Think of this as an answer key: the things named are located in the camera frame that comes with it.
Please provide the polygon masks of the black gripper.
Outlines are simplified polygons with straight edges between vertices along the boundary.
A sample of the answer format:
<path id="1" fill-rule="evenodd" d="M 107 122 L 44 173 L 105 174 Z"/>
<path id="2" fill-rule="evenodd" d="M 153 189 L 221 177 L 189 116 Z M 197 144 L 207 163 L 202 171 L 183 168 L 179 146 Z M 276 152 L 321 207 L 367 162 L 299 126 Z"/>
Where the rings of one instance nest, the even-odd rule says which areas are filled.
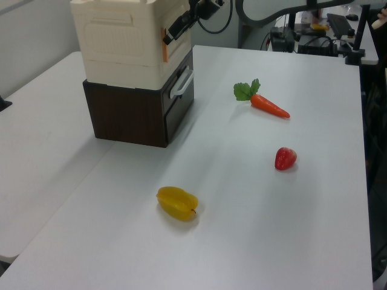
<path id="1" fill-rule="evenodd" d="M 179 16 L 175 22 L 169 27 L 166 35 L 163 37 L 163 42 L 169 45 L 173 40 L 177 40 L 185 31 L 190 29 L 194 24 L 194 20 L 204 19 L 209 20 L 223 5 L 221 0 L 189 0 L 190 10 Z"/>

